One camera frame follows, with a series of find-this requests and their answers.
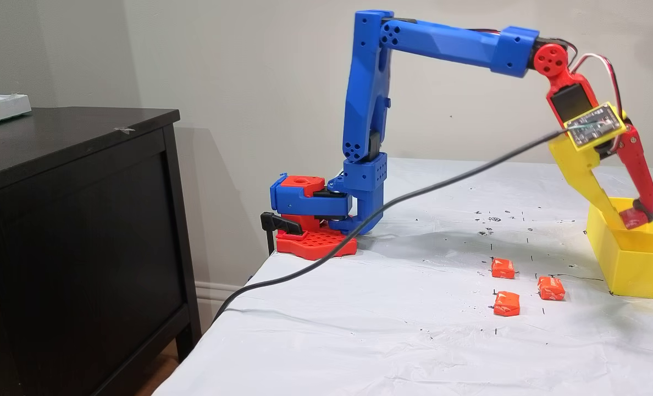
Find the wooden floor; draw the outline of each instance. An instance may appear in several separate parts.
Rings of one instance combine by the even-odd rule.
[[[178,349],[173,341],[146,368],[146,380],[135,396],[151,396],[158,386],[178,368]]]

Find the dresser top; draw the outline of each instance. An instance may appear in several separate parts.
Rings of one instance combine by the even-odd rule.
[[[162,108],[33,108],[0,121],[0,188],[179,119]]]

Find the yellow container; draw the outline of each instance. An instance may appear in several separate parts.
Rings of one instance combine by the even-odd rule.
[[[631,198],[610,198],[617,211],[632,207]],[[610,291],[616,295],[653,298],[653,222],[633,230],[611,228],[590,205],[588,240]]]

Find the blue plastic part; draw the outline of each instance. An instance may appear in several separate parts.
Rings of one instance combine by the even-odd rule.
[[[354,196],[358,212],[346,220],[329,221],[329,228],[347,234],[383,205],[383,182],[388,177],[387,163],[387,153],[380,153],[374,160],[365,163],[344,161],[344,172],[331,179],[326,188]],[[382,217],[382,214],[378,215],[359,234],[372,230]]]
[[[490,68],[490,71],[523,77],[532,45],[539,32],[508,27],[500,35],[474,32],[418,20],[390,20],[380,32],[381,45],[429,58]]]
[[[538,30],[524,27],[510,26],[502,30],[495,53],[490,60],[490,71],[524,77],[527,73],[529,55],[537,37],[539,37]]]
[[[382,18],[392,11],[358,11],[353,27],[351,73],[344,110],[342,152],[349,161],[361,161],[368,153],[371,131],[385,138],[385,121],[389,106],[390,50],[380,45]]]
[[[273,183],[272,186],[270,186],[270,207],[272,210],[276,211],[278,210],[278,201],[277,201],[277,196],[275,194],[276,188],[280,185],[280,183],[283,182],[287,178],[287,173],[280,173],[280,177],[278,180]]]
[[[375,190],[388,172],[388,155],[381,152],[371,162],[344,161],[344,188],[347,190]]]
[[[523,77],[537,30],[508,27],[499,35],[474,32],[418,20],[394,17],[392,11],[364,10],[355,14],[351,73],[348,78],[344,114],[342,152],[344,172],[331,179],[326,188],[347,193],[345,198],[306,198],[301,188],[283,188],[286,174],[270,188],[273,210],[283,214],[346,216],[351,197],[357,200],[357,214],[341,221],[329,221],[329,227],[349,233],[383,205],[383,182],[387,178],[387,155],[380,153],[365,162],[371,133],[385,139],[390,90],[392,50],[429,56],[446,61],[489,68],[494,73]],[[382,218],[378,216],[360,232],[367,233]]]
[[[350,196],[341,198],[306,197],[304,189],[300,187],[276,186],[275,202],[275,210],[280,214],[347,216],[351,210]]]

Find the orange candy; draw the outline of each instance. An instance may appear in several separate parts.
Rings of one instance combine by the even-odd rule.
[[[493,258],[490,268],[492,269],[492,276],[494,278],[514,279],[514,266],[510,260],[497,257]]]
[[[492,311],[497,315],[519,315],[519,295],[511,291],[498,291]]]
[[[539,288],[539,295],[542,299],[563,299],[563,296],[566,295],[566,291],[563,290],[563,285],[561,280],[557,278],[551,278],[549,276],[540,276],[537,281],[537,286]]]

